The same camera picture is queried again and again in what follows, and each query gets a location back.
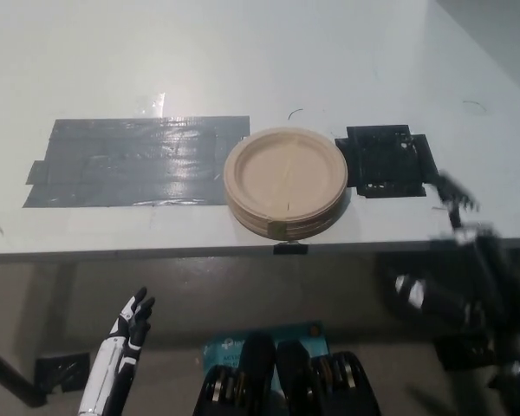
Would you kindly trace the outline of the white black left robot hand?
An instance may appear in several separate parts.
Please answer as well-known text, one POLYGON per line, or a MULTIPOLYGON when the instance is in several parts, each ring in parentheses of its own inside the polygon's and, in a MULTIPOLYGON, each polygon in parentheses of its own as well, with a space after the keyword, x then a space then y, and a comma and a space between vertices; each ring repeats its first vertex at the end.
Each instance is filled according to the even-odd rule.
POLYGON ((101 343, 88 376, 78 413, 121 415, 130 393, 155 299, 139 289, 126 303, 101 343))

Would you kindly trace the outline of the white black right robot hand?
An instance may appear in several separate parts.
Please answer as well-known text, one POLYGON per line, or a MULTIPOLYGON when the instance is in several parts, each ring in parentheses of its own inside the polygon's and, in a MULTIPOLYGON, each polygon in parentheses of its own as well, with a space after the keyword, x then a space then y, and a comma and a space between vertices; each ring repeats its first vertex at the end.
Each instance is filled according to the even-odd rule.
POLYGON ((471 278, 475 296, 468 298, 453 290, 411 273, 389 271, 393 293, 412 309, 435 315, 459 328, 483 328, 508 321, 508 305, 501 293, 502 255, 494 230, 479 223, 468 223, 461 211, 477 211, 477 200, 448 173, 438 173, 432 182, 447 211, 452 227, 453 242, 470 256, 476 271, 471 278))

